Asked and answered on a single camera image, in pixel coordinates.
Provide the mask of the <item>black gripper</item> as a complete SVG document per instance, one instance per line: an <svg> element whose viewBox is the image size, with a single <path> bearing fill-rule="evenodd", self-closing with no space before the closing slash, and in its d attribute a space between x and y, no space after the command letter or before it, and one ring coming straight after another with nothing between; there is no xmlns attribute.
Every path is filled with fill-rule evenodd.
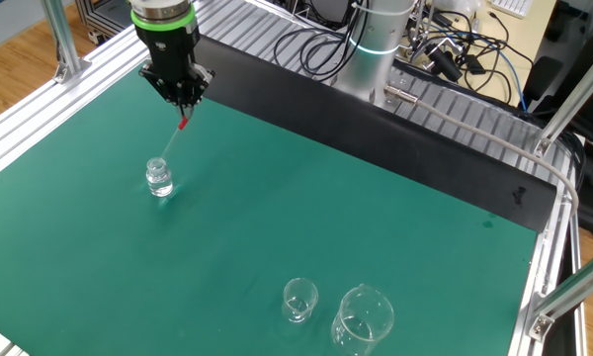
<svg viewBox="0 0 593 356"><path fill-rule="evenodd" d="M181 105L178 83L183 83L182 114L190 119L214 79L213 70L194 66L194 48L200 40L197 23L169 30L164 24L134 25L150 55L150 63L145 63L139 74L166 102L176 106Z"/></svg>

